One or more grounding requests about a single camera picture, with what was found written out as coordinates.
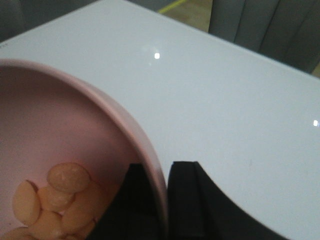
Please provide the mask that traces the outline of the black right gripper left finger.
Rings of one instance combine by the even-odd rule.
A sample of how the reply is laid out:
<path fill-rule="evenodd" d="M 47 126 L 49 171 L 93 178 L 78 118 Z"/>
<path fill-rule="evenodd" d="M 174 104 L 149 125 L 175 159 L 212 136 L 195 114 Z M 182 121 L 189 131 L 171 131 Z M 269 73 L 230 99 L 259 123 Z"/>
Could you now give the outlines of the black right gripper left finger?
<path fill-rule="evenodd" d="M 88 240 L 157 240 L 154 195 L 141 164 L 131 164 L 120 190 Z"/>

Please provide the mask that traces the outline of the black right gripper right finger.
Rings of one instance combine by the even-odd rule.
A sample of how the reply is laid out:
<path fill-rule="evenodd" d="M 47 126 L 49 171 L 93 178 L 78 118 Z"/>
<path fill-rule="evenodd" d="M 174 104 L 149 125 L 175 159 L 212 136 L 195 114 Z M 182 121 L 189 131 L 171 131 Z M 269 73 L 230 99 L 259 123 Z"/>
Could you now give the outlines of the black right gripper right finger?
<path fill-rule="evenodd" d="M 171 240 L 283 239 L 231 201 L 198 162 L 175 161 L 167 192 Z"/>

